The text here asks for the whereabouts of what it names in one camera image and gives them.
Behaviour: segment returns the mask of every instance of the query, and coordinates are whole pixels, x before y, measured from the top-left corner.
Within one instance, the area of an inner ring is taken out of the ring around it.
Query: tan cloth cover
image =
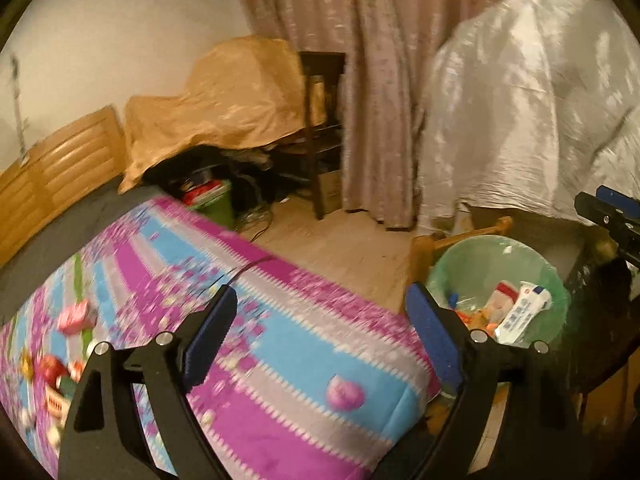
[[[295,133],[303,127],[303,94],[300,58],[286,41],[247,36],[217,44],[196,62],[182,95],[127,102],[120,193],[191,146],[241,150]],[[321,92],[314,92],[313,123],[323,115]]]

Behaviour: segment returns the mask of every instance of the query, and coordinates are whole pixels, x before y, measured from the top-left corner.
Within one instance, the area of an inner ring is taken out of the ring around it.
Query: green trash can
[[[429,275],[427,288],[438,304],[447,305],[458,294],[458,309],[470,313],[486,304],[502,280],[520,288],[520,282],[541,285],[551,293],[551,306],[529,323],[516,346],[528,347],[538,339],[551,344],[566,320],[569,293],[556,269],[540,254],[511,238],[484,235],[451,246]]]
[[[231,182],[228,180],[223,180],[222,186],[206,202],[192,206],[190,209],[227,229],[233,230],[236,227],[234,210],[231,206]]]

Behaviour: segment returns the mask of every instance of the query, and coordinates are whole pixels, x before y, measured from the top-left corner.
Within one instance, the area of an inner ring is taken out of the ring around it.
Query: dark wooden chair
[[[316,218],[324,218],[320,174],[340,166],[342,125],[338,122],[338,82],[344,73],[343,52],[300,52],[305,78],[305,127],[281,140],[272,151],[276,172],[311,189]],[[324,85],[326,121],[314,126],[311,99],[315,83]]]

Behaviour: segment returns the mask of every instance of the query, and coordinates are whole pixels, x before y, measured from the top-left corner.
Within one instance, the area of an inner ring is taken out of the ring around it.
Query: wooden headboard
[[[125,169],[112,107],[56,131],[0,174],[0,267],[75,202]]]

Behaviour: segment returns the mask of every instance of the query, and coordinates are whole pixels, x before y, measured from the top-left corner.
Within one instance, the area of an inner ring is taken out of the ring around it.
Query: wire
[[[229,162],[229,170],[234,176],[236,176],[237,178],[242,178],[243,180],[247,181],[251,185],[251,187],[254,188],[255,199],[257,202],[257,206],[252,208],[239,221],[239,226],[236,230],[238,232],[244,232],[255,223],[258,223],[264,219],[267,220],[267,226],[261,231],[258,231],[254,235],[254,237],[251,238],[251,242],[255,242],[261,235],[263,235],[267,231],[269,227],[271,227],[271,224],[273,223],[273,211],[271,210],[271,205],[264,201],[264,198],[262,197],[262,191],[260,190],[260,186],[251,175],[240,173],[236,169],[236,166],[231,161]],[[253,220],[255,216],[261,216],[261,218],[258,218],[257,220]]]
[[[261,235],[263,235],[267,231],[269,227],[271,227],[271,224],[273,224],[273,211],[269,209],[267,213],[268,213],[267,227],[265,227],[262,231],[258,231],[254,235],[254,237],[251,238],[251,243],[255,242]]]
[[[230,273],[232,273],[232,272],[233,272],[234,270],[236,270],[236,269],[237,269],[237,267],[233,267],[233,268],[229,271],[229,274],[230,274]],[[226,275],[227,275],[227,273],[226,273],[226,272],[223,272],[222,274],[220,274],[220,276],[218,276],[218,277],[216,278],[216,281],[215,281],[215,282],[213,282],[213,283],[211,283],[211,285],[206,286],[206,288],[203,288],[203,289],[200,291],[200,293],[196,296],[196,299],[195,299],[195,300],[193,300],[193,301],[194,301],[194,302],[195,302],[195,301],[198,301],[198,300],[200,299],[200,297],[201,297],[205,292],[209,292],[209,291],[213,288],[213,286],[214,286],[217,282],[219,282],[222,278],[224,278]]]
[[[237,280],[244,272],[248,271],[252,267],[255,267],[257,264],[268,262],[269,260],[273,259],[275,259],[275,256],[271,256],[269,254],[268,256],[263,256],[261,258],[258,258],[257,260],[247,263],[242,269],[238,270],[238,272],[235,273],[235,275],[231,278],[227,285],[232,285],[233,282],[235,282],[235,280]]]

